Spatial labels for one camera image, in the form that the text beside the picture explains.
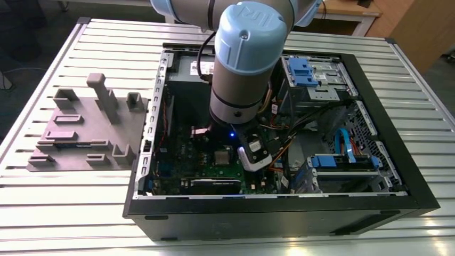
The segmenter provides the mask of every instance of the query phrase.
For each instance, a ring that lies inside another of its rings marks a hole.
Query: logo on robot joint
[[[270,14],[262,11],[251,10],[248,6],[243,7],[239,16],[242,16],[242,18],[244,19],[256,21],[258,25],[262,27],[267,27],[267,25],[270,24]]]

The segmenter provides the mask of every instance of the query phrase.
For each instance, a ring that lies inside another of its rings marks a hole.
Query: robotic arm
[[[307,26],[322,0],[151,0],[162,15],[218,32],[211,113],[227,124],[254,119],[294,25]]]

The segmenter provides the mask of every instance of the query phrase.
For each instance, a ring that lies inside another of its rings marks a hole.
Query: wooden cabinet
[[[367,36],[391,37],[421,73],[455,43],[454,0],[375,0],[383,11]]]

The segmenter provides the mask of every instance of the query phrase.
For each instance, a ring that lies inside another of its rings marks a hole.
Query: light blue joint cover
[[[283,20],[279,12],[262,3],[240,2],[227,7],[215,37],[215,51],[231,72],[254,76],[274,67],[287,38]]]
[[[174,11],[171,0],[150,0],[150,2],[159,14],[172,16],[175,20],[180,21]]]
[[[318,9],[319,6],[322,4],[323,0],[315,0],[315,3],[312,4],[312,7],[310,9],[310,11],[306,13],[306,15],[300,18],[299,21],[296,21],[296,26],[299,27],[306,27],[310,25],[312,19],[315,18],[315,15],[318,13]],[[292,6],[294,6],[294,10],[295,10],[295,17],[298,16],[298,9],[299,9],[299,0],[291,0]]]

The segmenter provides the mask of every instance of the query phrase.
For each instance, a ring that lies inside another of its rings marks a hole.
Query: aluminum table
[[[382,38],[292,33],[290,50],[355,54],[442,208],[358,236],[152,242],[122,217],[130,170],[42,172],[27,161],[59,88],[94,97],[88,73],[115,95],[152,95],[162,45],[202,44],[196,27],[80,19],[0,146],[0,254],[454,255],[455,122],[402,50]]]

